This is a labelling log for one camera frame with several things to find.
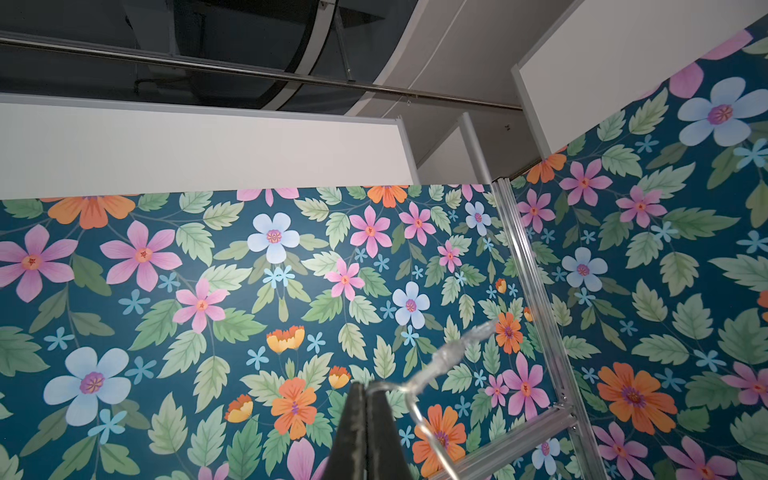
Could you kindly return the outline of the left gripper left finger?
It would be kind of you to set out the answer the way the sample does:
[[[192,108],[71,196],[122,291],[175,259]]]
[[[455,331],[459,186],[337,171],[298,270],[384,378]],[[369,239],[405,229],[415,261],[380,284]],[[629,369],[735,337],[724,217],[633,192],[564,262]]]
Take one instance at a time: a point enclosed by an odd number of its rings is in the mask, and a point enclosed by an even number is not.
[[[322,480],[363,480],[367,462],[366,389],[352,383]]]

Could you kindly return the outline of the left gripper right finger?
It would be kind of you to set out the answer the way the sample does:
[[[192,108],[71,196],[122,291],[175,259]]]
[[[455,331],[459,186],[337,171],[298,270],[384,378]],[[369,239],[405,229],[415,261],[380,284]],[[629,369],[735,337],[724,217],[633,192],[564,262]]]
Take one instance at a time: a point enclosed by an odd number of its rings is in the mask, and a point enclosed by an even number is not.
[[[371,480],[407,480],[412,475],[400,444],[385,383],[366,388],[366,474]]]

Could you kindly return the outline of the clear string light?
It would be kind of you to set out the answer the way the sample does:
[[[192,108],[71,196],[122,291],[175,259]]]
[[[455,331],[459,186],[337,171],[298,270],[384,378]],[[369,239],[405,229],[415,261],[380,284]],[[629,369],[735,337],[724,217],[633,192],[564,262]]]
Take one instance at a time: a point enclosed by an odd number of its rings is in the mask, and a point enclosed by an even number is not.
[[[438,439],[437,429],[429,425],[427,417],[419,410],[418,396],[431,381],[447,374],[452,368],[456,367],[464,358],[469,346],[490,339],[494,333],[495,323],[487,321],[471,328],[459,339],[450,341],[437,349],[432,355],[430,363],[413,374],[407,381],[400,384],[384,381],[373,382],[385,383],[389,388],[387,394],[395,391],[402,395],[408,414],[415,425],[424,430],[427,444],[435,453],[438,465],[442,467],[442,471],[448,474],[451,479],[458,479],[460,477],[457,465],[450,458],[447,448]]]

